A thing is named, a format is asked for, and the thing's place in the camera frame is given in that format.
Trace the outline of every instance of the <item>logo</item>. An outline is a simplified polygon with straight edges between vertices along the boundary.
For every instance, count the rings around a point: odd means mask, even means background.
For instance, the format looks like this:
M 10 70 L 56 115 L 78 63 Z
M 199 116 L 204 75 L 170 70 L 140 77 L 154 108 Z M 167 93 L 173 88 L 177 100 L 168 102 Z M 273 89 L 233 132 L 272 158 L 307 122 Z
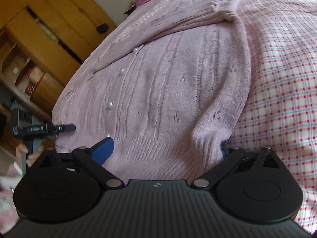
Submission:
M 31 127 L 31 131 L 42 131 L 43 129 L 44 129 L 43 126 Z
M 161 186 L 162 186 L 162 184 L 161 184 L 161 183 L 159 183 L 159 182 L 157 182 L 157 183 L 153 184 L 153 186 L 154 186 L 155 188 L 159 188 L 159 187 L 161 187 Z

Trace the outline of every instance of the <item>round black pad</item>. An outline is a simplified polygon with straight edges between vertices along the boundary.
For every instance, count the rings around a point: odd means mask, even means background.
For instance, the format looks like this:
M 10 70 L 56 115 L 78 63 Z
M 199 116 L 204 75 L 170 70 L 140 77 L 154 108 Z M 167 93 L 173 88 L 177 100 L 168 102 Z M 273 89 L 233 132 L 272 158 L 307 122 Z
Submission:
M 272 201 L 280 193 L 280 187 L 271 181 L 260 180 L 247 183 L 243 191 L 250 199 L 255 201 Z
M 34 222 L 56 223 L 77 218 L 99 197 L 99 186 L 89 176 L 65 168 L 40 168 L 28 174 L 13 194 L 20 216 Z
M 291 174 L 274 168 L 229 175 L 216 186 L 215 195 L 227 212 L 253 223 L 284 221 L 302 203 L 302 191 Z

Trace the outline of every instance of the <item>ridged black surface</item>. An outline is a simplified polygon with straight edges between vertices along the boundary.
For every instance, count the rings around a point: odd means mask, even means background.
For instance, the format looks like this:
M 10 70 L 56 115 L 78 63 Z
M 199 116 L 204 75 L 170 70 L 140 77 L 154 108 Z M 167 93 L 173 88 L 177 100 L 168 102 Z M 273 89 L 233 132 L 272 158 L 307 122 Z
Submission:
M 223 212 L 206 191 L 185 181 L 132 180 L 108 191 L 88 214 L 48 225 L 20 221 L 6 238 L 306 238 L 293 221 L 253 225 Z

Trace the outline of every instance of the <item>blue plastic piece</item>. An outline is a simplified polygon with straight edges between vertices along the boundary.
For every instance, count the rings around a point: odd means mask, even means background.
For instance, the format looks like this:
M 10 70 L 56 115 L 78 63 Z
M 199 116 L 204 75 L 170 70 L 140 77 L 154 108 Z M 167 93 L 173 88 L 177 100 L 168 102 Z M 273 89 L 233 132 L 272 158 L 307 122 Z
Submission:
M 100 165 L 103 165 L 104 162 L 112 155 L 115 148 L 114 140 L 108 139 L 106 142 L 102 143 L 96 149 L 90 153 L 90 157 Z

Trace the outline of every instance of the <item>bed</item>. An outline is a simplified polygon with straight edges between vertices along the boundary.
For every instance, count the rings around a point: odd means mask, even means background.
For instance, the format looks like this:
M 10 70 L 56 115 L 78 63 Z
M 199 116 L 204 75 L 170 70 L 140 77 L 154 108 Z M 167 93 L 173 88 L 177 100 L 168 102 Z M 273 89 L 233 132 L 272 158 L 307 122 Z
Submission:
M 53 121 L 77 127 L 59 152 L 111 136 L 104 167 L 123 180 L 190 182 L 222 159 L 223 140 L 270 146 L 303 190 L 296 222 L 314 232 L 317 0 L 140 4 L 58 99 Z

